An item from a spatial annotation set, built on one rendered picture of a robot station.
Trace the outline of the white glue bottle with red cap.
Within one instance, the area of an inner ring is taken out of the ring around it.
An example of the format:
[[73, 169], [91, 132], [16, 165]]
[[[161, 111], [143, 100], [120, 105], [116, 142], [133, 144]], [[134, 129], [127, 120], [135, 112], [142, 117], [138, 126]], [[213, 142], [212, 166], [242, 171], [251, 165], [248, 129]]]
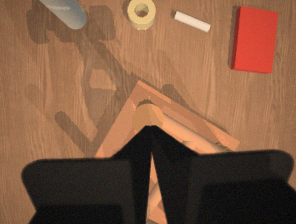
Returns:
[[77, 0], [40, 0], [71, 29], [82, 28], [87, 15]]

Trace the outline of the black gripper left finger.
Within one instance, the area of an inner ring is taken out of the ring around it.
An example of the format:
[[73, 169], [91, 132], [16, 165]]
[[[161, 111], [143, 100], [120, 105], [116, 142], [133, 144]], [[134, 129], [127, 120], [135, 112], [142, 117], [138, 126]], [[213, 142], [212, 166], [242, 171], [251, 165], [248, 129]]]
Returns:
[[146, 224], [151, 160], [148, 125], [111, 157], [40, 159], [23, 168], [21, 179], [36, 211], [41, 205], [118, 204], [124, 224]]

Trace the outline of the red rectangular block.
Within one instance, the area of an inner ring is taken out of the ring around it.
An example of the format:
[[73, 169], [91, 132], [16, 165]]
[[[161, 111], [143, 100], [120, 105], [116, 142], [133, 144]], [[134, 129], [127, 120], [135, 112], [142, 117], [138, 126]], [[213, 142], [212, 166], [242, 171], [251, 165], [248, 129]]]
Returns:
[[231, 70], [272, 73], [278, 12], [236, 10]]

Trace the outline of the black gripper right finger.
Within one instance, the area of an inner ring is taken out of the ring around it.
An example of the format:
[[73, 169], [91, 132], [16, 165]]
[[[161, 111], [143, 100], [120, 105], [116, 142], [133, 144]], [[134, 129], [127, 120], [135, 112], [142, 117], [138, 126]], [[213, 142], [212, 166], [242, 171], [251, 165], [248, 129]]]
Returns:
[[198, 152], [151, 125], [152, 157], [167, 224], [196, 224], [202, 188], [210, 183], [283, 178], [293, 157], [284, 151]]

